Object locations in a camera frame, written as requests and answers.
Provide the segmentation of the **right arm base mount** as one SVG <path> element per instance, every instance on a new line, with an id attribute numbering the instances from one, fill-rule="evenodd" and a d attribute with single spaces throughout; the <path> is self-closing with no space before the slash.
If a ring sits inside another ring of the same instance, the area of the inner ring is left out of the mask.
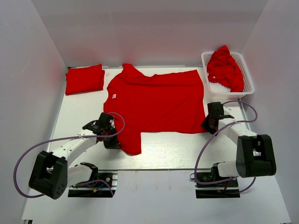
<path id="1" fill-rule="evenodd" d="M 195 183 L 195 194 L 197 199 L 227 199 L 240 198 L 239 185 L 236 179 L 220 177 L 215 172 L 198 172 L 195 181 L 194 173 L 190 179 Z"/>

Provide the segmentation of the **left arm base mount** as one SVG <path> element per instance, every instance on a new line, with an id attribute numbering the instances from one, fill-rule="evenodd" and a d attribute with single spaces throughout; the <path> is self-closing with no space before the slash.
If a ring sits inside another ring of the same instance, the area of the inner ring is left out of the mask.
<path id="1" fill-rule="evenodd" d="M 117 171 L 99 171 L 84 185 L 69 187 L 69 198 L 113 198 L 118 181 Z"/>

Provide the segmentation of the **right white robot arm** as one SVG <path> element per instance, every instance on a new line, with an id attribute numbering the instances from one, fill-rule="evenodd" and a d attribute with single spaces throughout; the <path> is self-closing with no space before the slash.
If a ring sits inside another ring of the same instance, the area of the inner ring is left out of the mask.
<path id="1" fill-rule="evenodd" d="M 219 134 L 226 135 L 236 144 L 236 157 L 233 161 L 215 163 L 210 174 L 195 181 L 200 185 L 222 186 L 237 177 L 273 176 L 277 166 L 272 139 L 267 134 L 257 134 L 242 126 L 245 120 L 236 120 L 230 113 L 225 112 L 224 104 L 212 102 L 207 105 L 208 115 L 201 124 L 202 128 L 212 136 L 203 146 L 203 154 L 208 144 Z"/>

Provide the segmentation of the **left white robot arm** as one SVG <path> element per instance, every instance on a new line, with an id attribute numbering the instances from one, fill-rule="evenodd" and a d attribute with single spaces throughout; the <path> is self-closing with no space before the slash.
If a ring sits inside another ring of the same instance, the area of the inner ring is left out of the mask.
<path id="1" fill-rule="evenodd" d="M 106 148 L 117 148 L 117 135 L 120 134 L 114 126 L 117 119 L 125 123 L 118 113 L 101 113 L 97 120 L 84 125 L 76 136 L 67 138 L 64 145 L 50 152 L 41 151 L 33 166 L 29 187 L 54 200 L 71 186 L 94 186 L 101 182 L 111 189 L 106 180 L 99 179 L 96 165 L 72 163 L 98 142 L 103 142 Z"/>

